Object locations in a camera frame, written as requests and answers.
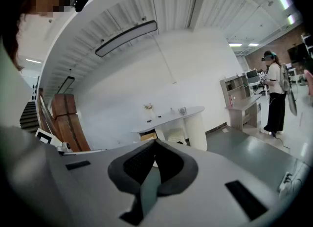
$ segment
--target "white desk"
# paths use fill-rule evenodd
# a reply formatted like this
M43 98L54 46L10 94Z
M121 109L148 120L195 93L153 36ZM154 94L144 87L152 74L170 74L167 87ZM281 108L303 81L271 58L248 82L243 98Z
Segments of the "white desk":
M206 151L207 143L201 117L202 111L204 111L204 106L187 108L185 115L181 115L178 111L169 112L161 115L161 118L153 118L149 123L143 122L135 127L132 130L132 133L143 133L155 129L157 137L161 140L166 140L162 130L162 125L183 118L190 146Z
M248 83L248 84L251 87L251 86L261 84L261 81L257 81L255 83ZM264 90L265 90L266 99L268 99L268 87L266 85L264 85Z

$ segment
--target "brick wall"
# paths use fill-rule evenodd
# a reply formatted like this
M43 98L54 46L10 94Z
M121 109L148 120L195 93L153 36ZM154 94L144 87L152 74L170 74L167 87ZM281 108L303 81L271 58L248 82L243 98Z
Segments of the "brick wall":
M288 49L303 43L301 34L305 33L304 25L301 24L285 35L270 42L268 45L256 50L255 52L246 56L246 61L250 69L256 68L257 70L266 70L265 62L261 61L264 52L267 50L273 51L277 54L280 63L288 64L291 62Z

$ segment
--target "staircase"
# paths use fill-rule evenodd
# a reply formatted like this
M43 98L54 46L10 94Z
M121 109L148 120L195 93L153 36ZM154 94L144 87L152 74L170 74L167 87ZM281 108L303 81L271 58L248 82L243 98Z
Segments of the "staircase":
M23 114L20 118L21 129L35 134L39 128L36 104L35 102L28 102Z

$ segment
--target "chair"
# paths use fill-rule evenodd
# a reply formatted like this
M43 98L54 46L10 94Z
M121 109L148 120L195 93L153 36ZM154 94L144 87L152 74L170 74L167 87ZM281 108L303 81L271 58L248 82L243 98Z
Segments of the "chair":
M175 142L175 143L182 143L184 145L187 145L184 137L184 130L182 128L178 129L171 129L168 133L168 141Z
M304 75L308 81L310 102L313 105L313 75L306 69L304 70Z

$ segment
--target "monitor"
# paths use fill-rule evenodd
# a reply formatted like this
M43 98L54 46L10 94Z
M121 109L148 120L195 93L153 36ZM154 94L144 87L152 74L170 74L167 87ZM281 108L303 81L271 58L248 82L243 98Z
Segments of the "monitor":
M300 44L296 47L290 48L288 50L288 54L292 63L303 61L309 55L305 44Z
M249 71L246 73L247 78L251 78L251 77L256 77L258 76L258 72L256 71L256 69Z

